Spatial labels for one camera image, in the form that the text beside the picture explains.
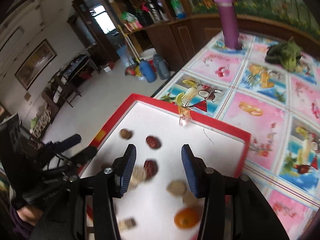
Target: purple thermos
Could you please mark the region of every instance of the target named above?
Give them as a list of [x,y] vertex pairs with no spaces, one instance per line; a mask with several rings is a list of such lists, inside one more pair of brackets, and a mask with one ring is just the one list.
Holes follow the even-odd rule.
[[214,0],[214,2],[217,4],[220,15],[225,46],[230,49],[239,49],[240,34],[233,0]]

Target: tablecloth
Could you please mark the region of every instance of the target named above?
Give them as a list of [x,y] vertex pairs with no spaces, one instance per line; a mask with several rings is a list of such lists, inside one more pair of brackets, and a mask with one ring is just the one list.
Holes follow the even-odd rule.
[[241,50],[212,38],[155,96],[252,134],[243,173],[297,239],[320,206],[320,62],[294,73],[264,61],[278,41],[241,33]]

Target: silver screw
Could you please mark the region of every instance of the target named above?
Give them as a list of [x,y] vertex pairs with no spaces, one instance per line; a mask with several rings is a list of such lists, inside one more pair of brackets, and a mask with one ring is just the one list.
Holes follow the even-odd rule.
[[204,169],[204,172],[205,172],[206,174],[212,174],[212,173],[214,173],[214,169],[213,169],[213,168],[210,168],[210,167],[207,167],[207,168]]
[[72,175],[69,177],[70,182],[75,182],[77,179],[78,179],[78,176],[76,176],[76,175]]
[[240,176],[240,179],[243,180],[243,181],[248,181],[248,180],[249,180],[249,177],[248,177],[247,175],[245,175],[245,174],[242,174],[242,175]]
[[112,168],[105,168],[104,170],[103,170],[103,173],[104,174],[111,174],[113,172],[113,169]]

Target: person's hand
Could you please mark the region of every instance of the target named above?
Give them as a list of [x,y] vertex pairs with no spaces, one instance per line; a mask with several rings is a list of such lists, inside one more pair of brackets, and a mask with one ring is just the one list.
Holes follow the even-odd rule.
[[35,226],[41,218],[43,211],[35,206],[26,205],[23,208],[17,210],[17,213],[22,221]]

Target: bright window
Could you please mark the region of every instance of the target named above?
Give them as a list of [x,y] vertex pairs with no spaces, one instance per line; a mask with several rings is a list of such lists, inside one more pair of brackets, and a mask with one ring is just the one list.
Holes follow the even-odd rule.
[[105,34],[113,31],[116,28],[102,5],[95,7],[93,10],[95,11],[95,14],[92,16],[96,19],[97,23]]

